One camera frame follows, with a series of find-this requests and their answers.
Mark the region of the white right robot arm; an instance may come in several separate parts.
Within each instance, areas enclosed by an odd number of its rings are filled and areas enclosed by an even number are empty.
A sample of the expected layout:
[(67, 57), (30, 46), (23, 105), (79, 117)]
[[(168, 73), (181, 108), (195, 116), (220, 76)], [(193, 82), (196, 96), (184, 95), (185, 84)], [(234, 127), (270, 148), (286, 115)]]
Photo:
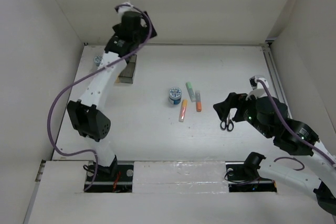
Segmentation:
[(335, 157), (328, 153), (318, 134), (307, 124), (288, 117), (288, 108), (272, 96), (258, 98), (246, 93), (230, 93), (213, 105), (221, 122), (236, 109), (235, 123), (247, 122), (275, 147), (306, 165), (313, 175), (277, 164), (263, 154), (251, 152), (241, 172), (247, 181), (265, 178), (286, 184), (314, 200), (335, 215)]

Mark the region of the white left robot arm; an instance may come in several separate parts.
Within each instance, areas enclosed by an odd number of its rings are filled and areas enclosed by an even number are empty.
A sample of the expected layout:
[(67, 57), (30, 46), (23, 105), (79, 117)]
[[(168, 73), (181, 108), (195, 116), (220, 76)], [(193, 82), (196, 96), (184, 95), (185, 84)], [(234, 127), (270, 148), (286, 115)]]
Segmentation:
[(105, 180), (112, 180), (117, 175), (118, 160), (107, 139), (111, 121), (104, 115), (103, 108), (114, 82), (129, 62), (125, 56), (133, 56), (140, 45), (157, 36), (147, 12), (134, 10), (125, 11), (113, 30), (114, 34), (104, 48), (99, 73), (80, 98), (69, 101), (67, 105), (72, 127), (98, 156), (98, 160), (86, 168), (87, 171)]

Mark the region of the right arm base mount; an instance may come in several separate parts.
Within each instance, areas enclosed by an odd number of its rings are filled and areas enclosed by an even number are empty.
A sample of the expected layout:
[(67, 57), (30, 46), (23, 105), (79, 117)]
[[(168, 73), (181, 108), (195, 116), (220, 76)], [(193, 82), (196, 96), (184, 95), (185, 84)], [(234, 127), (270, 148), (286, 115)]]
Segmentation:
[(230, 193), (276, 193), (276, 184), (271, 179), (258, 174), (260, 163), (266, 159), (263, 155), (251, 152), (243, 162), (226, 162), (224, 179), (228, 182)]

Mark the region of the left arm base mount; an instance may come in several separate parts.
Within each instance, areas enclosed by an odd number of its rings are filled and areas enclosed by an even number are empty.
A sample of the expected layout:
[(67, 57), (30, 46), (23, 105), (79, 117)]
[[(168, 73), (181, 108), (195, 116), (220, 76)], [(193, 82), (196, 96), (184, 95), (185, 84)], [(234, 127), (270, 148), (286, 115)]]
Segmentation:
[(84, 192), (86, 193), (131, 193), (133, 187), (134, 163), (121, 163), (112, 177), (99, 172), (93, 184), (94, 164), (83, 165), (86, 171)]

